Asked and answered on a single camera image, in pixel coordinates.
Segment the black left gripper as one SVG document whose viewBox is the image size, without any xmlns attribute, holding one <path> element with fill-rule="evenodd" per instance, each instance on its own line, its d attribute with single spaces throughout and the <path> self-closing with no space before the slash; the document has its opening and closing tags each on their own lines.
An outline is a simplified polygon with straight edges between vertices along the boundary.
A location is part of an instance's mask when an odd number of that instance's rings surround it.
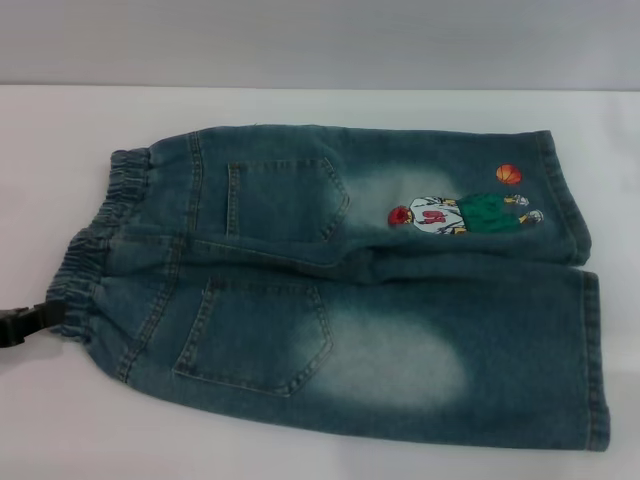
<svg viewBox="0 0 640 480">
<path fill-rule="evenodd" d="M 34 334 L 64 321 L 66 304 L 50 301 L 35 305 L 25 311 L 24 307 L 2 310 L 0 314 L 0 337 L 2 349 L 19 346 L 25 342 L 24 334 Z"/>
</svg>

